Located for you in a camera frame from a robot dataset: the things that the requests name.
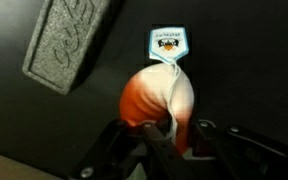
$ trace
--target embossed lettering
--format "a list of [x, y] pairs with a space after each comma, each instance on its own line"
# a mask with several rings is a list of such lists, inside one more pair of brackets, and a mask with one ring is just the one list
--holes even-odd
[[80, 48], [79, 27], [89, 25], [93, 16], [93, 3], [91, 0], [60, 0], [64, 10], [69, 14], [70, 19], [66, 26], [61, 29], [61, 34], [65, 37], [59, 39], [61, 46], [53, 48], [54, 56], [59, 62], [60, 67], [69, 68], [73, 54]]

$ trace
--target clamp jaw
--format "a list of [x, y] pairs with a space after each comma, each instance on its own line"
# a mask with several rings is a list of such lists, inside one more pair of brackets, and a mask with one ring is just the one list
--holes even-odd
[[141, 163], [149, 180], [288, 180], [288, 146], [246, 128], [192, 123], [184, 159], [157, 126], [111, 121], [68, 179], [124, 180]]

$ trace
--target black surface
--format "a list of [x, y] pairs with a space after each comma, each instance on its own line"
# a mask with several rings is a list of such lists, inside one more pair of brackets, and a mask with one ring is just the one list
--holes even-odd
[[89, 78], [68, 96], [21, 72], [41, 5], [0, 0], [1, 154], [66, 175], [118, 117], [158, 24], [183, 24], [190, 34], [181, 65], [200, 94], [200, 118], [288, 144], [288, 0], [125, 0]]

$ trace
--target textured gray block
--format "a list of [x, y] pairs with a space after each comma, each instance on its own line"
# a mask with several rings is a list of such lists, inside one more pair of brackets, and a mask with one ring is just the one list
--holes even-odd
[[112, 0], [46, 0], [23, 64], [32, 79], [67, 94]]

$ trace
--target label tag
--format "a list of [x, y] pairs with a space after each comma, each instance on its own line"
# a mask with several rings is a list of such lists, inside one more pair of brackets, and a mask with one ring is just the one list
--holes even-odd
[[151, 31], [149, 54], [150, 59], [172, 64], [188, 54], [189, 48], [185, 29], [182, 27], [168, 27]]

